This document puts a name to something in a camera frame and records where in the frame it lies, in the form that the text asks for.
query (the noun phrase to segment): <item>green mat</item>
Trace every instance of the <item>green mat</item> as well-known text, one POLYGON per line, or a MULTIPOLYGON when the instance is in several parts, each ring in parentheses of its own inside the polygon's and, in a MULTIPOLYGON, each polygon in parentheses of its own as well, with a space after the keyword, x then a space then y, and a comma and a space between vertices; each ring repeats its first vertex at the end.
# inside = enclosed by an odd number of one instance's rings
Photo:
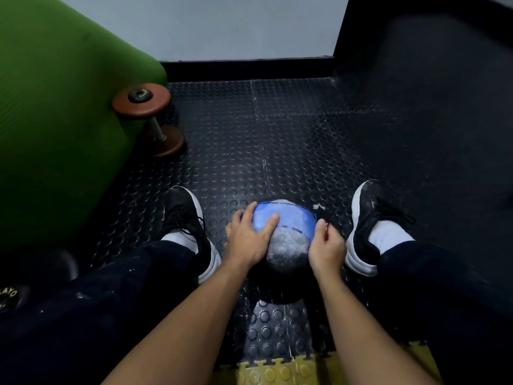
POLYGON ((142 122, 112 96, 166 84, 158 61, 59 0, 0 8, 0 253, 72 241, 131 153, 142 122))

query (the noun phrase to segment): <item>brown dumbbell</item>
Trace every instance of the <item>brown dumbbell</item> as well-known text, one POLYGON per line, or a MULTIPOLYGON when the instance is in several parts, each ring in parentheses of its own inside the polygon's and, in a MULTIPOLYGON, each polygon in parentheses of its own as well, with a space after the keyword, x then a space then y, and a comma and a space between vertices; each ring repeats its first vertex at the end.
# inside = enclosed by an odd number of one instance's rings
POLYGON ((173 155, 185 144, 183 132, 172 126, 160 126, 155 115, 171 102, 171 94, 162 85, 143 83, 121 90, 112 99, 114 111, 132 119, 148 119, 153 134, 149 144, 150 154, 154 157, 173 155))

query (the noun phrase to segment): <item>hand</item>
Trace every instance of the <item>hand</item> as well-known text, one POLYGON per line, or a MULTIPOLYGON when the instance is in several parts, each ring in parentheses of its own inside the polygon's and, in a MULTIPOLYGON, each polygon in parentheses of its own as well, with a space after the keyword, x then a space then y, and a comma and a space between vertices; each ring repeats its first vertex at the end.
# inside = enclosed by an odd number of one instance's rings
POLYGON ((316 278, 336 273, 340 277, 340 269, 346 258, 346 242, 339 232, 324 219, 319 219, 313 237, 308 259, 316 278))
POLYGON ((228 261, 241 261, 248 270, 264 258, 271 235, 279 222, 279 214, 275 213, 269 218, 264 229, 258 233, 255 232, 251 221, 256 207, 257 202, 255 201, 248 205, 246 211, 239 209, 231 218, 231 223, 225 227, 228 238, 228 242, 225 244, 225 258, 228 261))

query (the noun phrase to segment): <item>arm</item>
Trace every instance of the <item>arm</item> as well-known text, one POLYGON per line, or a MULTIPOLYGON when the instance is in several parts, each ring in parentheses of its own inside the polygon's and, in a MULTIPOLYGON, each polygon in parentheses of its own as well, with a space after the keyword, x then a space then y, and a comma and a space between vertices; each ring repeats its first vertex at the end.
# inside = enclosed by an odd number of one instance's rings
POLYGON ((338 231, 319 220, 308 256, 349 382, 352 385, 436 384, 342 282, 340 269, 346 252, 338 231))
POLYGON ((167 315, 119 362, 103 385, 205 384, 210 379, 237 294, 249 269, 264 257, 278 225, 262 231, 251 220, 257 206, 236 212, 226 227, 226 258, 212 277, 167 315))

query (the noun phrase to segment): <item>navy blue trousers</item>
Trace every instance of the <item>navy blue trousers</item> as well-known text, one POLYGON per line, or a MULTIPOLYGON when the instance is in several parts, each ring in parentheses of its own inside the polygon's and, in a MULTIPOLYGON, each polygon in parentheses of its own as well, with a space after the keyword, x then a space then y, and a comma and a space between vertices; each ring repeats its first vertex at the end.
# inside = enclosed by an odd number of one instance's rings
MULTIPOLYGON (((141 246, 0 319, 0 382, 100 383, 195 288, 193 253, 141 246)), ((406 242, 378 265, 388 299, 415 317, 446 383, 508 375, 513 302, 443 249, 406 242)))

